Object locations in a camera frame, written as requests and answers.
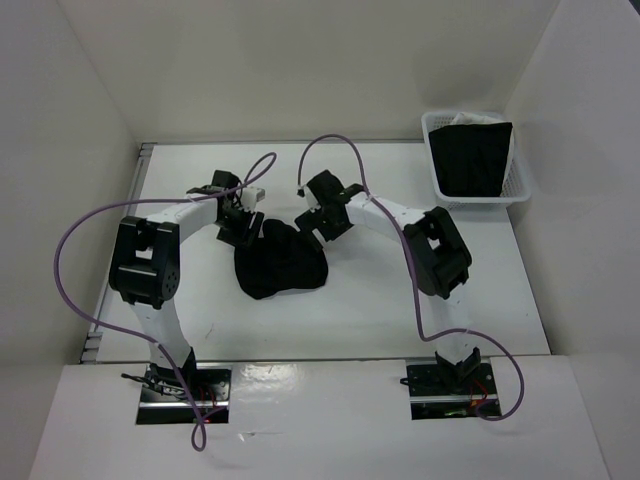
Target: white platform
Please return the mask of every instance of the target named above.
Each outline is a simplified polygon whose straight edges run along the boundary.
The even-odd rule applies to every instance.
[[[518,479],[605,480],[607,472],[565,357],[520,358],[527,393],[500,423],[412,421],[399,360],[233,367],[228,425],[205,452],[191,426],[136,426],[143,365],[65,368],[31,480]],[[498,394],[518,392],[492,359]]]
[[[262,154],[276,151],[276,165],[257,184],[267,191],[259,209],[287,222],[306,204],[296,196],[297,161],[305,144],[214,144],[156,146],[141,198],[182,197],[191,187],[226,169],[244,177]],[[363,143],[372,191],[408,206],[435,206],[421,143]],[[330,169],[345,185],[360,182],[349,147],[321,144],[311,151],[303,181]],[[138,215],[161,206],[142,206]],[[548,354],[548,344],[505,209],[454,212],[471,255],[468,287],[474,327],[494,336],[514,354]],[[208,227],[182,246],[182,278],[176,305],[183,332],[199,360],[357,359],[429,356],[433,345],[417,336],[409,275],[401,247],[354,228],[328,245],[326,286],[312,292],[253,300],[238,286],[233,249]],[[425,331],[433,331],[424,302]],[[107,292],[102,320],[139,329],[118,294]],[[481,344],[483,354],[499,352]],[[99,362],[146,361],[147,345],[106,331]]]

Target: crumpled black fabric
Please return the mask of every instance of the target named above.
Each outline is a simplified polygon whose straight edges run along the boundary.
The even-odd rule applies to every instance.
[[[329,266],[305,236],[280,220],[265,220],[262,238],[251,247],[236,248],[234,263],[240,288],[259,300],[292,288],[312,289],[325,284]]]
[[[499,197],[512,129],[505,122],[429,132],[440,191],[449,197]]]

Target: white basket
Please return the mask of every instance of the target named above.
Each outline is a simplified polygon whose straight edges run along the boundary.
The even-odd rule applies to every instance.
[[[454,117],[460,112],[453,110],[427,112],[422,116],[422,133],[424,135],[424,143],[427,146],[427,160],[431,168],[431,178],[433,180],[433,188],[436,192],[436,200],[438,205],[448,209],[460,208],[467,205],[485,205],[485,206],[502,206],[508,207],[512,203],[526,202],[531,197],[531,188],[529,181],[522,167],[522,158],[518,150],[518,142],[514,145],[513,162],[509,169],[507,180],[502,186],[502,193],[499,197],[448,197],[440,191],[438,177],[436,176],[436,167],[431,154],[431,144],[429,143],[429,132],[446,127],[451,124]],[[505,120],[502,115],[492,112],[469,112],[478,115],[486,115],[488,117]]]

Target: purple cable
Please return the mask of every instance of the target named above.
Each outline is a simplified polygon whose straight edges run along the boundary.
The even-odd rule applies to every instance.
[[[484,338],[485,340],[493,343],[496,347],[498,347],[502,351],[502,353],[505,354],[505,356],[513,364],[518,374],[518,380],[520,381],[520,393],[518,395],[518,399],[516,400],[516,403],[511,408],[511,410],[509,410],[504,415],[500,415],[498,417],[487,417],[486,415],[480,412],[480,407],[482,407],[482,404],[478,405],[475,408],[476,415],[482,418],[483,420],[497,422],[497,421],[509,418],[518,410],[518,408],[520,408],[520,405],[522,405],[522,401],[524,400],[524,376],[522,375],[522,370],[520,369],[520,365],[518,365],[518,362],[516,361],[514,356],[511,355],[511,353],[509,353],[509,351],[500,342],[498,342],[493,337],[487,335],[486,333],[478,332],[476,330],[468,330],[465,328],[449,328],[447,330],[443,330],[436,334],[425,336],[424,330],[422,329],[422,313],[420,310],[420,291],[418,289],[416,266],[415,266],[413,256],[411,255],[411,250],[409,249],[409,244],[407,243],[407,239],[405,238],[404,233],[402,232],[402,228],[394,218],[393,214],[380,201],[378,201],[376,197],[374,197],[371,194],[371,191],[369,190],[369,186],[367,185],[367,180],[364,174],[364,163],[362,162],[362,156],[360,155],[360,151],[358,150],[358,147],[356,146],[356,144],[353,143],[351,139],[337,133],[329,133],[326,135],[322,135],[316,138],[315,140],[313,140],[311,143],[309,143],[309,145],[307,145],[307,148],[305,148],[304,152],[302,153],[302,157],[300,157],[300,164],[298,165],[298,186],[299,187],[302,186],[302,164],[304,163],[304,159],[307,156],[307,153],[309,152],[311,147],[313,147],[316,143],[328,138],[336,138],[338,140],[342,140],[343,142],[347,143],[351,147],[351,149],[356,155],[356,160],[358,161],[358,166],[360,168],[360,178],[362,180],[362,187],[365,193],[369,197],[369,200],[371,200],[371,203],[377,206],[382,211],[382,213],[385,214],[385,216],[391,222],[391,225],[393,225],[393,228],[395,229],[395,231],[398,233],[398,238],[400,239],[400,244],[402,245],[402,251],[404,252],[404,258],[407,262],[409,276],[411,277],[411,285],[413,290],[413,305],[416,312],[416,324],[418,327],[418,335],[420,336],[420,340],[422,340],[423,342],[432,342],[446,335],[452,335],[454,333],[466,333],[468,335],[474,335],[476,337]]]
[[[274,152],[267,153],[266,155],[263,155],[262,157],[260,157],[260,159],[258,159],[258,161],[254,164],[254,166],[250,170],[250,172],[253,172],[253,170],[255,169],[255,167],[258,166],[258,164],[260,164],[263,160],[265,160],[266,158],[269,158],[269,157],[271,157],[271,161],[269,162],[269,164],[260,173],[258,173],[255,177],[247,178],[243,184],[238,185],[237,187],[230,188],[230,189],[224,190],[222,192],[217,192],[217,193],[214,193],[212,195],[206,195],[206,196],[203,196],[203,197],[191,198],[191,199],[188,199],[188,198],[178,198],[178,199],[174,199],[174,198],[152,198],[152,199],[143,199],[143,200],[127,200],[125,202],[111,203],[109,205],[104,205],[102,207],[96,208],[95,210],[92,210],[89,213],[86,213],[85,215],[80,217],[78,220],[76,220],[73,223],[73,225],[71,225],[69,227],[69,229],[66,232],[64,232],[64,234],[62,235],[62,238],[60,239],[60,242],[58,243],[58,246],[56,248],[56,253],[55,253],[54,257],[53,257],[53,278],[55,279],[56,287],[58,288],[58,292],[60,293],[60,296],[62,297],[62,300],[64,300],[64,302],[69,306],[69,308],[71,308],[71,310],[73,310],[81,318],[87,320],[90,323],[93,323],[94,325],[97,325],[97,326],[103,327],[103,328],[108,328],[108,329],[111,329],[111,330],[115,330],[116,332],[121,332],[121,333],[126,333],[128,335],[133,335],[134,337],[138,337],[138,338],[141,338],[143,340],[146,340],[147,342],[152,343],[156,347],[158,347],[158,350],[160,350],[160,352],[162,352],[162,354],[165,356],[165,358],[167,359],[167,361],[171,365],[171,368],[173,369],[173,371],[174,371],[174,373],[176,375],[176,378],[178,379],[178,382],[180,382],[180,385],[184,389],[184,392],[185,392],[185,395],[187,396],[187,400],[189,402],[189,405],[191,406],[191,408],[193,410],[193,413],[194,413],[194,415],[196,417],[196,425],[193,427],[193,431],[191,432],[191,445],[198,452],[202,452],[205,449],[205,447],[207,446],[207,430],[205,428],[205,425],[206,425],[205,420],[207,418],[209,418],[209,416],[211,416],[213,413],[217,412],[219,409],[213,410],[209,414],[207,414],[205,416],[202,416],[202,414],[200,413],[200,409],[196,405],[196,402],[195,402],[195,400],[193,398],[193,395],[191,395],[191,392],[189,391],[189,387],[187,385],[187,382],[185,381],[184,377],[182,376],[182,373],[180,372],[180,369],[178,368],[178,365],[176,365],[176,362],[173,360],[173,358],[171,357],[169,352],[164,348],[164,346],[161,345],[155,338],[153,338],[153,337],[151,337],[149,335],[146,335],[144,333],[137,332],[135,330],[130,330],[128,328],[119,327],[117,325],[112,325],[110,323],[98,320],[97,318],[94,318],[93,316],[89,315],[88,313],[82,311],[82,309],[80,307],[78,307],[75,303],[73,303],[73,300],[71,300],[71,298],[67,294],[66,290],[64,289],[64,286],[62,285],[62,279],[60,277],[60,255],[62,253],[62,248],[64,247],[64,244],[67,242],[67,240],[69,239],[71,234],[80,225],[82,225],[84,222],[89,220],[91,217],[93,217],[93,216],[95,216],[95,215],[97,215],[99,213],[102,213],[102,212],[107,211],[107,210],[111,210],[113,208],[125,207],[127,205],[141,205],[141,204],[146,204],[146,203],[190,203],[190,202],[202,202],[202,201],[205,201],[205,200],[211,200],[211,199],[214,199],[214,198],[220,198],[220,197],[229,195],[230,193],[234,193],[234,192],[236,192],[238,190],[241,190],[244,187],[247,187],[247,186],[251,185],[252,183],[257,181],[259,178],[261,178],[265,173],[267,173],[269,171],[269,169],[273,166],[273,164],[276,161],[277,155]],[[198,445],[197,442],[196,442],[196,438],[195,437],[196,437],[196,432],[197,432],[198,429],[200,429],[200,432],[201,432],[202,445]]]

